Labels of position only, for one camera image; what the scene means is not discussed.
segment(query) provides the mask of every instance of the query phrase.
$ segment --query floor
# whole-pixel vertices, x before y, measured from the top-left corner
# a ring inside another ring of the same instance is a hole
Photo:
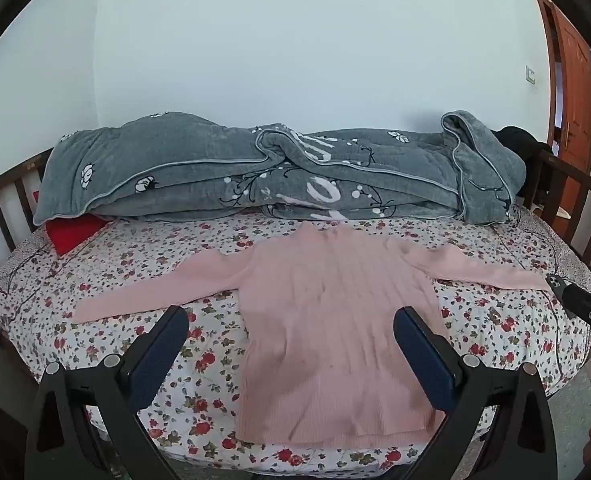
[[[573,480],[582,469],[582,449],[591,427],[591,359],[574,379],[549,400],[558,452],[558,479]],[[473,468],[482,444],[474,442],[453,480],[464,480]],[[173,463],[181,478],[194,480],[248,480],[241,471],[221,471]]]

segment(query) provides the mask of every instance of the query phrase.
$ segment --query red pillow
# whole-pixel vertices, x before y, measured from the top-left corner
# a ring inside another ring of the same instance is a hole
[[[39,193],[39,191],[33,193],[36,202]],[[87,213],[77,218],[54,218],[47,220],[45,224],[46,233],[55,247],[55,252],[58,256],[63,256],[84,240],[91,238],[108,224],[108,221]]]

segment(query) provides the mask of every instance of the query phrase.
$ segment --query white flower pattern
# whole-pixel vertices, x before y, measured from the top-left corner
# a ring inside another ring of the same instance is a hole
[[[93,176],[93,165],[87,164],[84,166],[82,170],[82,177],[80,178],[80,184],[82,184],[82,189],[86,189],[88,184],[91,181],[91,177]]]
[[[395,140],[399,140],[400,142],[409,142],[409,138],[406,135],[401,134],[399,132],[389,132],[389,135],[393,137]]]
[[[144,178],[141,178],[135,183],[135,192],[142,193],[147,189],[153,189],[155,188],[156,184],[157,182],[155,182],[155,177],[153,177],[152,175],[145,176]]]

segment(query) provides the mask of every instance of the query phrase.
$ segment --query wooden door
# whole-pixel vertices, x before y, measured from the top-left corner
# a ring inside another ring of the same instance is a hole
[[[559,157],[576,168],[591,170],[591,50],[571,22],[553,7],[562,61],[562,137]],[[568,179],[563,209],[571,213],[579,184]]]

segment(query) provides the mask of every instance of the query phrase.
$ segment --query metal screw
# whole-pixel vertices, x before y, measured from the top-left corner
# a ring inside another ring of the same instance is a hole
[[[53,375],[59,369],[60,369],[60,364],[59,363],[50,363],[46,367],[46,373],[48,373],[49,375]]]
[[[533,363],[524,363],[522,369],[529,375],[535,375],[537,373],[537,368]]]
[[[473,354],[466,354],[466,356],[462,358],[462,361],[464,361],[464,364],[470,368],[476,368],[480,366],[480,358]]]
[[[107,355],[102,362],[106,368],[113,368],[120,364],[120,356],[118,354]]]

